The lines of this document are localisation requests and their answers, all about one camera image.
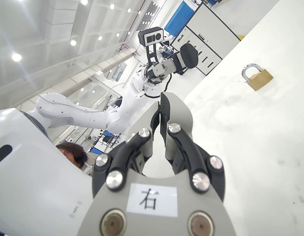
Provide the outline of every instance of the white cabinet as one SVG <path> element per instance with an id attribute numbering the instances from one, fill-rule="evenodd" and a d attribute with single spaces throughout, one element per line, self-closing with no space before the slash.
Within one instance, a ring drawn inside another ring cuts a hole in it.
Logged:
<path id="1" fill-rule="evenodd" d="M 198 51 L 198 69 L 207 75 L 240 39 L 203 3 L 171 43 L 180 50 L 190 43 Z"/>
<path id="2" fill-rule="evenodd" d="M 191 17 L 186 25 L 210 46 L 217 55 L 224 58 L 240 39 L 204 4 Z"/>

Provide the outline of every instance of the table surface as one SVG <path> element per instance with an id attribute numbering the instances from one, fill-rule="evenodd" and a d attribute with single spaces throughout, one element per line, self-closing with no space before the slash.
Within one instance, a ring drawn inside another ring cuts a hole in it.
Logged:
<path id="1" fill-rule="evenodd" d="M 274 76 L 258 91 L 250 63 Z M 194 141 L 224 161 L 238 236 L 304 235 L 304 0 L 280 0 L 185 103 Z"/>

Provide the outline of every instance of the person's hair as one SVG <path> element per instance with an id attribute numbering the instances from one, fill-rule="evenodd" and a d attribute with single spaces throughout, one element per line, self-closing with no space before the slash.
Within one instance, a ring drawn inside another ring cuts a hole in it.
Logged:
<path id="1" fill-rule="evenodd" d="M 78 144 L 71 143 L 71 142 L 65 142 L 58 144 L 56 148 L 62 148 L 70 153 L 73 154 L 75 161 L 82 167 L 84 163 L 88 160 L 88 155 L 83 150 L 83 147 L 81 147 Z"/>

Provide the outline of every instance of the person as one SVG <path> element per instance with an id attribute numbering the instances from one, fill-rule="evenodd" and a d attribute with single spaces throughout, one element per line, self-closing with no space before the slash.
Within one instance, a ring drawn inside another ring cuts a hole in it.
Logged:
<path id="1" fill-rule="evenodd" d="M 84 171 L 87 167 L 93 166 L 98 154 L 86 153 L 78 144 L 64 142 L 58 144 L 56 148 L 75 166 Z"/>

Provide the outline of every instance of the metal screw cap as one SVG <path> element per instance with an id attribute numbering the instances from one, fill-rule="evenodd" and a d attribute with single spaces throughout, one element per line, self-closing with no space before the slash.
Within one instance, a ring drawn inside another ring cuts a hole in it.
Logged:
<path id="1" fill-rule="evenodd" d="M 150 131 L 149 129 L 147 128 L 142 128 L 140 131 L 139 131 L 139 136 L 142 137 L 142 138 L 147 138 L 150 136 Z"/>
<path id="2" fill-rule="evenodd" d="M 192 176 L 192 183 L 196 189 L 200 191 L 207 191 L 210 187 L 210 179 L 207 174 L 197 172 Z"/>
<path id="3" fill-rule="evenodd" d="M 121 236 L 125 233 L 125 228 L 125 215 L 117 209 L 106 213 L 101 222 L 101 231 L 104 236 Z"/>
<path id="4" fill-rule="evenodd" d="M 168 129 L 171 133 L 179 133 L 181 128 L 180 125 L 177 123 L 172 123 L 168 126 Z"/>
<path id="5" fill-rule="evenodd" d="M 105 166 L 107 161 L 108 161 L 108 155 L 103 153 L 96 158 L 95 164 L 97 166 Z"/>
<path id="6" fill-rule="evenodd" d="M 191 236 L 212 236 L 213 222 L 206 213 L 194 212 L 188 220 L 188 231 Z"/>
<path id="7" fill-rule="evenodd" d="M 210 157 L 210 164 L 215 169 L 221 169 L 222 166 L 223 166 L 223 163 L 222 163 L 221 159 L 219 157 L 217 157 L 217 156 Z"/>
<path id="8" fill-rule="evenodd" d="M 122 181 L 123 174 L 118 170 L 114 170 L 108 174 L 106 178 L 106 185 L 109 189 L 116 189 L 122 184 Z"/>

